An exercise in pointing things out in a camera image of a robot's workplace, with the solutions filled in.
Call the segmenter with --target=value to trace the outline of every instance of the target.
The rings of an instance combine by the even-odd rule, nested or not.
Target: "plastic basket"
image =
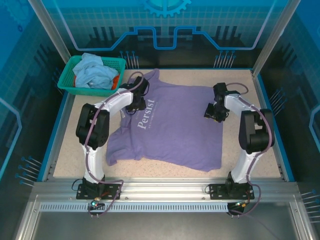
[[[82,60],[82,57],[78,55],[72,56],[65,65],[57,84],[58,88],[64,89],[74,95],[108,97],[114,94],[122,83],[126,68],[126,60],[115,57],[101,57],[101,59],[103,65],[116,69],[120,74],[118,84],[114,90],[74,87],[75,74],[72,69]]]

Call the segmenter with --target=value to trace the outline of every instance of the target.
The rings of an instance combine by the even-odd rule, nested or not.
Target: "towel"
[[[75,87],[107,89],[113,86],[113,79],[119,74],[112,67],[104,66],[100,56],[82,54],[82,60],[73,68],[76,75]]]

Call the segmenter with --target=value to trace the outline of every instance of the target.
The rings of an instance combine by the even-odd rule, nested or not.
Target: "cable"
[[[240,85],[240,86],[244,87],[245,92],[240,93],[240,95],[245,95],[249,92],[249,88],[241,82],[231,82],[231,83],[226,84],[226,86],[229,86],[229,85]]]
[[[248,197],[248,204],[250,203],[250,196],[249,196],[249,193],[246,191],[245,192],[246,196]]]
[[[72,183],[71,189],[72,189],[73,191],[77,191],[76,189],[74,189],[74,185],[75,185],[75,183],[78,182],[79,180],[82,180],[82,178],[78,178],[78,179],[74,180],[74,182]]]
[[[127,109],[125,109],[126,114],[128,114],[129,116],[135,115],[135,113],[137,112],[136,110],[133,113],[129,113]]]
[[[114,204],[116,198],[118,197],[119,193],[121,192],[121,189],[122,189],[122,187],[123,187],[123,185],[124,185],[124,181],[123,181],[123,180],[101,181],[101,180],[97,179],[97,178],[91,173],[90,167],[89,167],[89,147],[88,147],[88,142],[89,142],[91,133],[92,133],[92,131],[93,131],[93,129],[94,129],[94,126],[95,126],[95,122],[96,122],[96,120],[97,120],[97,117],[98,117],[100,111],[102,110],[102,108],[108,103],[108,101],[110,101],[111,99],[117,97],[118,95],[129,93],[129,92],[137,89],[137,88],[142,84],[145,76],[144,76],[144,74],[143,74],[142,72],[140,72],[140,71],[135,71],[135,72],[133,72],[133,73],[129,76],[128,82],[130,81],[131,77],[132,77],[133,75],[135,75],[135,74],[140,74],[140,75],[142,76],[141,81],[140,81],[136,86],[134,86],[134,87],[132,87],[132,88],[130,88],[130,89],[124,90],[124,91],[122,91],[122,92],[118,92],[118,94],[113,94],[113,95],[109,96],[106,100],[104,100],[104,102],[101,104],[101,106],[97,109],[97,111],[95,112],[94,117],[93,117],[93,119],[92,119],[92,123],[91,123],[90,129],[89,129],[89,131],[88,131],[88,135],[86,136],[86,139],[85,139],[85,142],[84,142],[84,147],[85,147],[85,149],[86,149],[86,153],[85,153],[85,167],[86,167],[86,170],[87,170],[89,176],[90,176],[93,180],[95,180],[96,182],[101,183],[101,184],[115,184],[115,183],[120,183],[120,187],[119,187],[119,189],[116,191],[116,194],[114,195],[114,198],[112,199],[110,205],[108,206],[108,208],[107,208],[104,212],[100,213],[100,216],[101,216],[101,215],[104,215],[105,213],[107,213],[107,212],[110,210],[110,208],[111,208],[112,205]],[[91,216],[93,216],[93,214],[91,213],[90,209],[88,209],[88,213],[89,213]]]
[[[258,158],[260,155],[264,154],[266,151],[268,151],[268,150],[270,149],[270,147],[271,147],[271,145],[272,145],[272,133],[271,133],[270,125],[269,125],[266,117],[262,114],[262,112],[261,112],[257,107],[255,107],[254,105],[250,104],[249,102],[247,102],[246,100],[244,100],[244,99],[243,99],[242,97],[240,97],[240,96],[239,96],[239,100],[240,100],[240,102],[242,102],[243,104],[245,104],[245,105],[248,106],[249,108],[255,110],[255,111],[260,115],[260,117],[261,117],[262,120],[264,121],[264,124],[265,124],[266,129],[267,129],[267,132],[268,132],[268,136],[269,136],[268,145],[266,146],[266,148],[265,148],[263,151],[258,152],[258,153],[253,157],[253,160],[252,160],[252,162],[251,162],[251,164],[250,164],[250,166],[249,166],[249,168],[248,168],[248,171],[247,171],[247,173],[246,173],[246,181],[247,181],[248,184],[251,185],[252,187],[257,187],[257,188],[258,188],[259,195],[258,195],[258,199],[257,199],[256,203],[254,204],[254,206],[253,206],[249,211],[247,211],[246,213],[241,213],[241,214],[239,215],[240,217],[242,217],[242,216],[246,216],[246,215],[248,215],[249,213],[251,213],[251,212],[258,206],[258,204],[259,204],[259,202],[260,202],[260,200],[261,200],[261,195],[262,195],[262,193],[261,193],[261,188],[260,188],[259,185],[252,183],[252,182],[250,181],[249,176],[250,176],[250,172],[251,172],[251,170],[252,170],[252,168],[253,168],[253,166],[254,166],[257,158]]]
[[[209,187],[209,185],[207,185],[205,188],[204,188],[204,192],[206,193],[206,194],[210,194],[210,192],[207,192],[206,190],[207,190],[207,187]]]
[[[234,213],[239,214],[239,216],[241,216],[241,212],[240,211],[236,211],[236,210],[231,210]],[[261,224],[272,236],[274,236],[276,239],[281,240],[268,226],[266,226],[262,221],[260,221],[258,218],[251,216],[251,215],[245,215],[246,217],[257,221],[259,224]]]

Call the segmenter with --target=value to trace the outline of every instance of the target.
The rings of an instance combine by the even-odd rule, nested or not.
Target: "t-shirt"
[[[144,78],[150,83],[146,108],[134,115],[123,111],[108,140],[108,165],[145,157],[206,172],[221,168],[223,124],[204,117],[213,88],[162,82],[158,69]]]

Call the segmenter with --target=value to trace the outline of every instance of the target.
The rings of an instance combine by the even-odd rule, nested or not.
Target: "beige work surface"
[[[126,70],[124,79],[127,79],[135,70]],[[245,84],[249,88],[249,93],[244,96],[251,103],[259,106],[257,93],[249,70],[212,70],[212,69],[161,69],[160,80],[163,82],[187,85],[187,86],[208,86],[213,87],[216,83]],[[241,86],[230,86],[229,90],[244,91]],[[74,100],[68,125],[64,134],[59,157],[53,173],[55,178],[82,178],[85,173],[85,156],[82,146],[76,137],[76,127],[85,103],[95,104],[102,101],[102,97],[77,95]],[[109,134],[120,127],[121,115],[118,112],[110,120]],[[123,178],[205,178],[205,177],[226,177],[238,160],[241,148],[238,142],[240,119],[230,113],[223,123],[223,142],[222,142],[222,167],[209,172],[194,170],[185,166],[179,166],[159,160],[142,158],[141,160],[118,160],[117,164],[108,166],[103,159],[103,171],[106,177]],[[270,149],[259,162],[252,172],[253,177],[260,178],[279,178],[280,173],[277,166],[273,149]]]

